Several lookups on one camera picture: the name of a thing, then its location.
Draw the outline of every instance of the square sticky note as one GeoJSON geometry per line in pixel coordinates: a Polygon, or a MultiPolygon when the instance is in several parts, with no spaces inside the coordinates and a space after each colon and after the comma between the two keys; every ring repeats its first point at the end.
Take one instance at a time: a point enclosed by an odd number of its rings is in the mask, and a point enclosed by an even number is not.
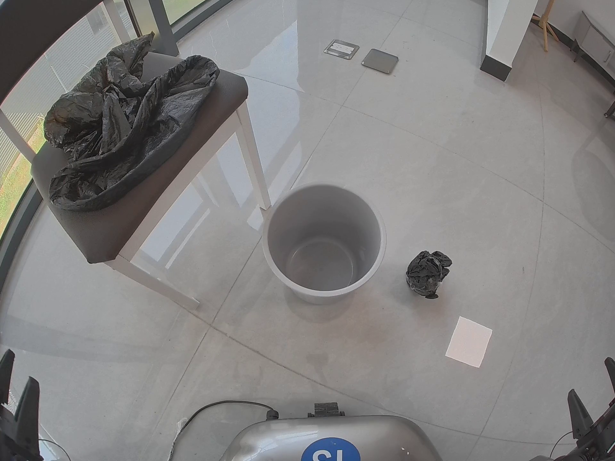
{"type": "Polygon", "coordinates": [[[488,327],[459,316],[446,356],[473,367],[480,367],[492,332],[488,327]]]}

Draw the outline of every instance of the blue circular logo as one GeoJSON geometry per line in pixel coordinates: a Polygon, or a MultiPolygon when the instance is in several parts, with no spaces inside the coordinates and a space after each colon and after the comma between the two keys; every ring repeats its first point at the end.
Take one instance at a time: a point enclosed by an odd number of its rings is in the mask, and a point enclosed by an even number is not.
{"type": "Polygon", "coordinates": [[[327,437],[312,442],[303,451],[301,461],[361,461],[361,455],[350,442],[327,437]]]}

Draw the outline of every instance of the crumpled black plastic bag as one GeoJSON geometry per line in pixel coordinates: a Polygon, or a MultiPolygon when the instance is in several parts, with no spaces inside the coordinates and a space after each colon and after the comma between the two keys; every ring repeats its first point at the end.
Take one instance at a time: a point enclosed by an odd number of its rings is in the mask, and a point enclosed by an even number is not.
{"type": "Polygon", "coordinates": [[[54,205],[90,211],[115,203],[189,136],[218,67],[192,56],[141,82],[153,37],[113,48],[47,113],[45,138],[68,155],[68,166],[50,183],[54,205]]]}
{"type": "Polygon", "coordinates": [[[449,273],[451,259],[440,251],[421,251],[408,265],[406,282],[410,288],[428,299],[436,299],[440,282],[449,273]]]}

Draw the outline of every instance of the thin wire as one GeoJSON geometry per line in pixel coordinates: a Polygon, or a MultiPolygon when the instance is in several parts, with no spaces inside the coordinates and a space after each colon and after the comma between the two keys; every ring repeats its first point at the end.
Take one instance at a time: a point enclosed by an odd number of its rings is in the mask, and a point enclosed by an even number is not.
{"type": "Polygon", "coordinates": [[[562,439],[564,439],[564,437],[565,437],[566,435],[568,435],[568,434],[572,434],[572,433],[573,433],[573,431],[572,431],[572,430],[571,430],[570,432],[566,432],[566,433],[565,433],[562,437],[560,437],[560,438],[557,440],[557,442],[556,442],[556,443],[555,443],[555,445],[553,446],[553,449],[551,449],[551,454],[549,454],[549,457],[553,456],[553,451],[554,451],[554,450],[555,450],[555,448],[557,447],[557,444],[559,444],[559,443],[560,443],[560,441],[561,441],[562,439]]]}
{"type": "Polygon", "coordinates": [[[273,410],[273,408],[271,406],[269,406],[268,404],[264,404],[264,403],[257,403],[256,401],[243,401],[243,400],[223,400],[223,401],[216,401],[216,403],[210,403],[210,404],[206,404],[205,406],[202,406],[201,408],[199,408],[196,412],[194,412],[192,414],[192,416],[186,420],[186,423],[182,425],[182,421],[180,421],[180,423],[178,424],[178,429],[177,429],[177,434],[175,435],[175,439],[173,439],[173,443],[171,444],[171,451],[168,453],[168,458],[167,461],[171,461],[172,457],[173,457],[173,452],[175,451],[175,444],[177,443],[180,434],[186,429],[186,427],[188,426],[188,424],[190,422],[192,422],[192,420],[194,420],[194,418],[196,417],[196,415],[198,415],[199,413],[201,413],[204,409],[210,408],[212,406],[216,406],[218,404],[225,404],[225,403],[240,403],[240,404],[254,404],[256,406],[262,406],[263,408],[267,408],[269,410],[273,410]]]}
{"type": "Polygon", "coordinates": [[[59,445],[57,442],[55,441],[50,441],[49,439],[39,439],[39,442],[43,441],[43,442],[50,442],[52,444],[55,444],[56,446],[58,446],[61,450],[64,451],[64,454],[66,454],[66,457],[68,457],[68,461],[72,461],[71,457],[68,455],[68,453],[66,452],[66,449],[64,449],[61,445],[59,445]]]}

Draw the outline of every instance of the chair seat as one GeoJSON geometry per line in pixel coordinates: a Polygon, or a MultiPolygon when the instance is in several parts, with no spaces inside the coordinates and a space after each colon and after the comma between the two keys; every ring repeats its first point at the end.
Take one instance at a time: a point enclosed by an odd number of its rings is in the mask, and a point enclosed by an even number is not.
{"type": "MultiPolygon", "coordinates": [[[[173,60],[177,60],[168,58],[170,65],[166,69],[173,65],[173,60]]],[[[186,141],[157,171],[119,201],[103,210],[88,212],[61,210],[49,204],[52,213],[88,262],[111,261],[119,255],[119,251],[173,179],[247,97],[248,85],[245,79],[220,70],[218,80],[198,111],[186,141]]],[[[51,178],[65,165],[64,151],[47,142],[32,161],[32,177],[47,203],[51,178]]]]}

